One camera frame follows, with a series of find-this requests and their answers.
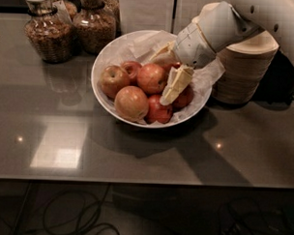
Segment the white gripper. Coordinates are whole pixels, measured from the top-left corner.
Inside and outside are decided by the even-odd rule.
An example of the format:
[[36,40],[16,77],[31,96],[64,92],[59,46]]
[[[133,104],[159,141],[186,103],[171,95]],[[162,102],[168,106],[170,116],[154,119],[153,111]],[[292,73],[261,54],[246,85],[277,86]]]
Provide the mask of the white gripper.
[[191,22],[176,37],[160,47],[149,59],[150,63],[168,65],[170,63],[184,64],[176,69],[172,67],[167,83],[162,91],[161,104],[169,105],[187,88],[193,78],[194,68],[202,69],[213,62],[216,52],[210,47],[200,27]]

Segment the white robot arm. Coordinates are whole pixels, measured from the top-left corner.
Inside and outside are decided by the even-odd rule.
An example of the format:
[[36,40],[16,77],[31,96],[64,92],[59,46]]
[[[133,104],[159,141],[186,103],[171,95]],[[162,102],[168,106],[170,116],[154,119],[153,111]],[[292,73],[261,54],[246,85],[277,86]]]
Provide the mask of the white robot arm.
[[175,59],[193,68],[206,68],[217,53],[262,32],[279,44],[274,59],[260,81],[255,98],[262,102],[291,103],[294,90],[294,0],[229,0],[211,12],[196,16],[176,39],[158,49],[152,59]]

